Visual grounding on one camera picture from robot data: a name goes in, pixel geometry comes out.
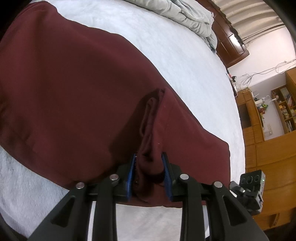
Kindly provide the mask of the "wooden desk cabinet unit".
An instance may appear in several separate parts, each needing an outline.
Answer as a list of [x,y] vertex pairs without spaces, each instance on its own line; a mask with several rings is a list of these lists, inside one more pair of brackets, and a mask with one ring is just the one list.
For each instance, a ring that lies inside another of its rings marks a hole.
[[[295,68],[285,73],[295,98]],[[249,89],[236,98],[245,143],[245,169],[266,175],[262,213],[255,221],[263,230],[286,225],[295,215],[295,131],[266,140],[263,120]]]

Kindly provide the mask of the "grey quilted comforter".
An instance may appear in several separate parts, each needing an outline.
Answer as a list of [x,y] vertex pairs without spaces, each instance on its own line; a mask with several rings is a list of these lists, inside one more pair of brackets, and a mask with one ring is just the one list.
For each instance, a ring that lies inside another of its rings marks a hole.
[[216,52],[218,40],[212,29],[214,14],[197,1],[129,0],[128,2],[188,28],[201,37],[212,52]]

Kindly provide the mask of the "maroon pants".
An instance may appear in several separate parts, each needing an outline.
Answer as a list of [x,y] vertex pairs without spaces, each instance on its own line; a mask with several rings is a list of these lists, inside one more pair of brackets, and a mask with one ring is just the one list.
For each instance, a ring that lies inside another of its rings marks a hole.
[[162,154],[200,183],[230,183],[226,142],[206,131],[124,37],[27,5],[1,39],[1,146],[70,188],[135,161],[132,204],[169,206]]

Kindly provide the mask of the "beige curtain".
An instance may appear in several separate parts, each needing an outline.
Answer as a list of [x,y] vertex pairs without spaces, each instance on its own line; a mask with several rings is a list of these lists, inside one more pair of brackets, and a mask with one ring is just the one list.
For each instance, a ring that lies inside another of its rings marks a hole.
[[285,25],[278,14],[260,0],[219,0],[213,1],[237,31],[244,45]]

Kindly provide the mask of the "dark wooden headboard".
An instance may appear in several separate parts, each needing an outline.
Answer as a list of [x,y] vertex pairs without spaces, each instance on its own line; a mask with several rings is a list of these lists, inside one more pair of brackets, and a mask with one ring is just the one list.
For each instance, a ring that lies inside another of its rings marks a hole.
[[216,51],[226,68],[230,68],[249,56],[245,44],[221,9],[213,1],[197,0],[197,2],[214,15],[212,29],[218,41]]

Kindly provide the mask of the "wooden wall shelf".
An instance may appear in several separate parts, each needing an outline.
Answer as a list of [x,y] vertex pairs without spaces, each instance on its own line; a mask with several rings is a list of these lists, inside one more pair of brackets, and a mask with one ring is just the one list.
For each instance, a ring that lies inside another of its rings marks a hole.
[[271,90],[284,133],[295,131],[295,98],[287,85]]

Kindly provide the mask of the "white bed sheet mattress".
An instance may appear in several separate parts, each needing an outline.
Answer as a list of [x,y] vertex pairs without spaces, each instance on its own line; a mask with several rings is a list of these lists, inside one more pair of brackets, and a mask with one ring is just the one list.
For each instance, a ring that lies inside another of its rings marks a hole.
[[[240,118],[226,68],[205,42],[152,11],[126,1],[52,1],[63,17],[119,34],[158,69],[200,124],[230,150],[231,180],[245,171]],[[1,150],[1,214],[29,237],[66,190],[33,173]]]

